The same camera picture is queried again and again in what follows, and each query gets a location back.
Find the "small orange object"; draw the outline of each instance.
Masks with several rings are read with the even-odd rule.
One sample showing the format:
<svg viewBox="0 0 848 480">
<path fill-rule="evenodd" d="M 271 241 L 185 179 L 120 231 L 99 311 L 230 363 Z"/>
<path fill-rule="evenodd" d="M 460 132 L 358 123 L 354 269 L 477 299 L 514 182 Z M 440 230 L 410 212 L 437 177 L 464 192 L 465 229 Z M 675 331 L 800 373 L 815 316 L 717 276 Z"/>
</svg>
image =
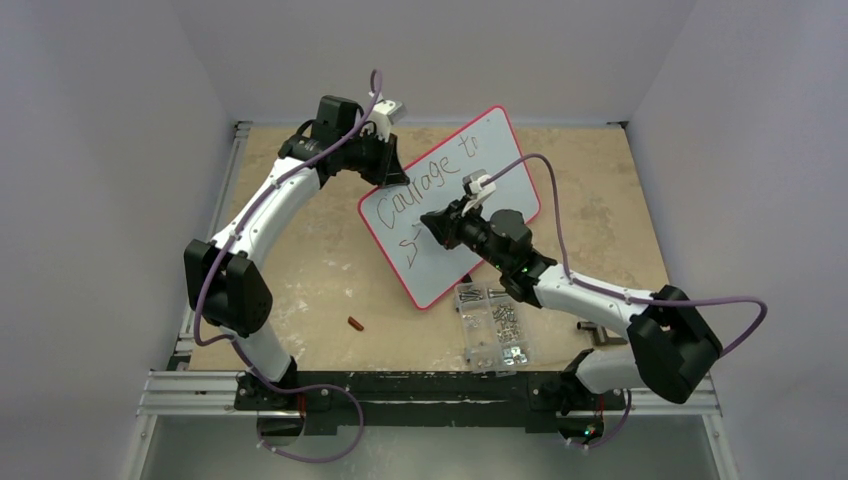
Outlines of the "small orange object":
<svg viewBox="0 0 848 480">
<path fill-rule="evenodd" d="M 365 327 L 362 326 L 361 323 L 357 322 L 353 317 L 347 317 L 347 323 L 350 324 L 351 327 L 355 328 L 357 331 L 365 330 Z"/>
</svg>

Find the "metal frame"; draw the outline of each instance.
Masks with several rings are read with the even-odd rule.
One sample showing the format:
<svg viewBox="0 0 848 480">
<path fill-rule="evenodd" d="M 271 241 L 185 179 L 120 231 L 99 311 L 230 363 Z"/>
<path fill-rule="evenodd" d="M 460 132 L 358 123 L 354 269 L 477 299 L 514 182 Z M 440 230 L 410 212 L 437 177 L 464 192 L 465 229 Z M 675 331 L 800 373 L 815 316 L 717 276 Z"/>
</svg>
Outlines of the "metal frame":
<svg viewBox="0 0 848 480">
<path fill-rule="evenodd" d="M 221 192 L 218 196 L 207 237 L 211 237 L 220 230 L 223 222 L 227 221 L 227 208 L 232 202 L 234 187 L 238 181 L 252 126 L 253 122 L 239 122 L 235 126 L 233 145 L 230 149 Z M 182 327 L 174 350 L 175 357 L 186 357 L 188 359 L 191 356 L 195 347 L 193 318 L 193 312 L 186 302 Z M 296 411 L 250 412 L 235 410 L 233 401 L 236 395 L 236 375 L 238 373 L 240 372 L 150 372 L 136 412 L 136 424 L 120 478 L 126 480 L 140 480 L 142 478 L 150 445 L 157 432 L 159 417 L 251 416 L 294 418 L 299 416 Z M 739 476 L 724 432 L 721 410 L 711 377 L 705 378 L 693 392 L 689 401 L 683 405 L 669 403 L 644 388 L 634 389 L 632 393 L 631 415 L 700 416 L 704 422 L 719 478 L 721 480 L 738 480 Z M 593 414 L 593 412 L 588 411 L 571 413 L 574 416 L 591 416 Z"/>
</svg>

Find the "red whiteboard frame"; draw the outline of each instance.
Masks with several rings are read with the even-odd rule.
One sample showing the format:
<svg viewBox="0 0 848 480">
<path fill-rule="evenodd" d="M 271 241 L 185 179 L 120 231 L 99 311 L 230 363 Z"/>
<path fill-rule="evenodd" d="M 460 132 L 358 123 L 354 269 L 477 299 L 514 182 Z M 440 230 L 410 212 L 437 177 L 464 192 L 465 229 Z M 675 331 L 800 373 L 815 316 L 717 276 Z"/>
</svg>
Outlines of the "red whiteboard frame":
<svg viewBox="0 0 848 480">
<path fill-rule="evenodd" d="M 493 106 L 489 107 L 488 109 L 486 109 L 486 111 L 484 111 L 480 115 L 477 115 L 474 118 L 474 120 L 471 120 L 470 122 L 466 123 L 465 125 L 460 127 L 456 132 L 454 132 L 453 134 L 451 134 L 450 136 L 448 136 L 447 138 L 445 138 L 444 140 L 442 140 L 441 142 L 436 144 L 433 148 L 431 148 L 430 150 L 427 150 L 427 152 L 425 152 L 423 155 L 418 157 L 415 161 L 411 162 L 409 165 L 404 167 L 404 170 L 409 169 L 410 167 L 412 167 L 416 163 L 420 162 L 423 158 L 425 158 L 428 155 L 430 155 L 431 153 L 433 153 L 433 151 L 435 151 L 437 148 L 439 148 L 442 145 L 453 140 L 457 135 L 464 132 L 465 129 L 467 129 L 471 125 L 474 125 L 475 123 L 477 123 L 478 120 L 485 117 L 492 110 L 501 110 L 503 112 L 504 117 L 506 118 L 506 123 L 507 123 L 507 125 L 509 125 L 509 131 L 510 131 L 510 133 L 512 133 L 512 139 L 515 141 L 515 145 L 518 147 L 518 153 L 520 155 L 524 155 L 524 152 L 521 150 L 521 144 L 518 143 L 518 137 L 515 135 L 515 128 L 513 128 L 513 126 L 512 126 L 512 121 L 509 119 L 509 114 L 507 114 L 506 109 L 501 105 L 493 105 Z M 538 204 L 539 204 L 539 210 L 537 210 L 536 213 L 532 217 L 527 219 L 527 221 L 525 222 L 525 223 L 530 223 L 530 222 L 533 221 L 533 219 L 535 219 L 539 215 L 539 212 L 542 211 L 542 201 L 541 201 L 541 199 L 539 199 L 539 191 L 536 189 L 536 182 L 533 181 L 533 176 L 530 175 L 530 169 L 527 168 L 527 163 L 525 162 L 522 166 L 527 171 L 527 178 L 530 179 L 530 185 L 533 186 L 533 194 L 536 195 L 536 202 L 538 202 Z M 389 258 L 389 254 L 386 252 L 386 249 L 383 248 L 383 244 L 380 243 L 380 240 L 377 238 L 377 235 L 374 233 L 374 229 L 371 228 L 371 225 L 365 219 L 365 215 L 362 214 L 362 202 L 364 202 L 368 197 L 370 197 L 375 192 L 377 192 L 377 190 L 378 189 L 375 187 L 371 191 L 369 191 L 368 193 L 363 195 L 362 198 L 359 199 L 359 204 L 356 207 L 356 210 L 359 212 L 359 218 L 362 219 L 362 222 L 365 224 L 365 227 L 368 228 L 368 231 L 371 233 L 371 237 L 374 238 L 374 242 L 377 244 L 378 247 L 380 247 L 380 251 L 383 252 L 383 256 L 386 258 L 386 261 L 389 262 L 389 266 L 392 267 L 392 271 L 395 272 L 395 276 L 398 278 L 398 280 L 400 280 L 401 285 L 403 285 L 403 289 L 406 290 L 406 294 L 409 295 L 409 298 L 412 300 L 412 303 L 415 305 L 415 308 L 417 308 L 418 310 L 427 310 L 430 307 L 432 307 L 433 304 L 435 304 L 436 302 L 438 302 L 439 300 L 444 298 L 446 293 L 451 291 L 453 289 L 453 287 L 455 287 L 458 283 L 460 283 L 462 281 L 462 277 L 460 277 L 456 282 L 454 282 L 453 285 L 448 287 L 444 292 L 442 292 L 438 297 L 436 297 L 435 300 L 430 302 L 430 304 L 421 306 L 421 305 L 418 305 L 418 303 L 416 303 L 415 297 L 412 296 L 412 293 L 409 291 L 409 287 L 406 285 L 406 282 L 403 281 L 403 277 L 401 277 L 400 273 L 398 273 L 397 268 L 395 267 L 395 264 L 392 263 L 392 260 Z M 469 270 L 468 272 L 465 273 L 465 275 L 468 275 L 471 272 L 473 272 L 474 270 L 476 270 L 477 267 L 479 267 L 480 265 L 483 264 L 483 262 L 484 262 L 484 260 L 481 258 L 479 262 L 477 262 L 473 267 L 471 267 L 471 270 Z"/>
</svg>

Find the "cable clip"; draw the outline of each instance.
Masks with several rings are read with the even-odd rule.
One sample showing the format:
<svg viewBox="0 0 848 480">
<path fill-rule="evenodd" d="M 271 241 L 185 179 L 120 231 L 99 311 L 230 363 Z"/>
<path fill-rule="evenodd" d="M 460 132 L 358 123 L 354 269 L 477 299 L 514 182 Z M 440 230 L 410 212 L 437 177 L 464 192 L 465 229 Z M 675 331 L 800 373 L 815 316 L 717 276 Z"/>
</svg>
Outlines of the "cable clip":
<svg viewBox="0 0 848 480">
<path fill-rule="evenodd" d="M 377 138 L 384 142 L 389 141 L 392 126 L 396 125 L 406 116 L 406 106 L 403 102 L 383 98 L 383 94 L 377 95 L 377 102 L 366 120 L 374 122 L 374 132 Z"/>
<path fill-rule="evenodd" d="M 374 92 L 368 92 L 368 96 L 373 98 L 373 97 L 374 97 Z M 377 94 L 377 103 L 380 103 L 380 102 L 382 102 L 382 101 L 383 101 L 383 92 L 379 92 L 379 93 Z"/>
<path fill-rule="evenodd" d="M 483 182 L 490 178 L 492 177 L 487 175 L 485 170 L 477 170 L 462 179 L 462 187 L 465 190 L 465 196 L 468 198 L 468 202 L 462 208 L 462 215 L 465 215 L 478 205 L 482 205 L 487 198 L 495 193 L 494 183 L 483 186 Z"/>
</svg>

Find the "whiteboard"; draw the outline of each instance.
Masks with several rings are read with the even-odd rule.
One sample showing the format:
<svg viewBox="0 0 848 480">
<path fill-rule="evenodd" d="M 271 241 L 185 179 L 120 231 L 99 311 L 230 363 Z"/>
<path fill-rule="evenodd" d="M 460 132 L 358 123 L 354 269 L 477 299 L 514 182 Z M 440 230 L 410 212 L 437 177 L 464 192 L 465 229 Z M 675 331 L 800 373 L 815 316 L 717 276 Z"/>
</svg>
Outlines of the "whiteboard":
<svg viewBox="0 0 848 480">
<path fill-rule="evenodd" d="M 445 250 L 419 217 L 461 198 L 462 177 L 480 169 L 492 175 L 520 156 L 506 110 L 495 106 L 409 164 L 412 183 L 372 190 L 359 201 L 359 215 L 416 307 L 429 308 L 483 262 L 464 245 Z M 483 204 L 487 220 L 504 208 L 520 211 L 527 222 L 539 213 L 526 167 L 512 169 L 496 185 Z"/>
</svg>

